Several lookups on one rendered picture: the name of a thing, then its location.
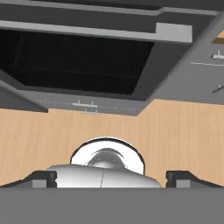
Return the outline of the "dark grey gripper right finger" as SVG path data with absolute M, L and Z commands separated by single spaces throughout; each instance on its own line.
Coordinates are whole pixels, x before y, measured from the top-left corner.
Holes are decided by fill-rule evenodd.
M 221 188 L 221 185 L 216 185 L 212 182 L 199 179 L 189 171 L 167 171 L 166 179 L 167 182 L 165 186 L 167 188 Z

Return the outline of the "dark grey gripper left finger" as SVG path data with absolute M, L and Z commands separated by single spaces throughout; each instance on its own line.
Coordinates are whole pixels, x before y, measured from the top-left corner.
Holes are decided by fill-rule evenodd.
M 24 179 L 3 185 L 3 188 L 56 188 L 56 171 L 34 171 Z

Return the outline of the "glossy white rounded block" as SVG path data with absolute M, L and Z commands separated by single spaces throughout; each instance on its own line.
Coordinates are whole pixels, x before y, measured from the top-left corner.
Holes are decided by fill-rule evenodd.
M 54 165 L 58 188 L 160 188 L 154 179 L 126 169 L 105 169 L 77 164 Z

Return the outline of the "white round disc black rim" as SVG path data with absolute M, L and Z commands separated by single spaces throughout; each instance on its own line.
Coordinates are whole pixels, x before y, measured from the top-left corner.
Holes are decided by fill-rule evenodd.
M 145 174 L 145 162 L 138 150 L 128 142 L 112 136 L 102 136 L 83 143 L 71 156 L 72 165 L 87 165 L 100 150 L 111 149 L 132 172 Z

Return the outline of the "dark grey oven drawer front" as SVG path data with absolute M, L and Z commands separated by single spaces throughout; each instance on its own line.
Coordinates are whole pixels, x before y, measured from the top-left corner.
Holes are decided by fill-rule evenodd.
M 87 114 L 115 114 L 125 116 L 138 116 L 147 106 L 145 101 L 130 101 L 93 96 L 56 94 L 37 91 L 18 91 L 25 98 L 49 109 L 78 110 Z M 82 103 L 98 105 L 98 108 L 76 107 L 72 102 L 80 100 Z

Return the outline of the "dark grey cupboard run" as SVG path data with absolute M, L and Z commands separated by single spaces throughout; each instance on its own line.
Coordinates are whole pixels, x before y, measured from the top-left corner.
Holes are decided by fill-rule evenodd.
M 212 59 L 220 51 L 224 55 L 224 11 L 221 12 L 193 44 L 182 60 L 149 97 L 182 102 L 224 105 L 224 59 Z

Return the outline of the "dark grey oven door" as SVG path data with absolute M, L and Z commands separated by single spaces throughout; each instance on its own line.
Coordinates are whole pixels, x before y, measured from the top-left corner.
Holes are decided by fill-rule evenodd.
M 212 21 L 210 15 L 184 12 L 158 16 L 97 12 L 25 21 L 150 33 L 156 32 L 156 23 L 191 25 L 192 43 L 0 29 L 0 70 L 5 82 L 24 91 L 144 101 Z

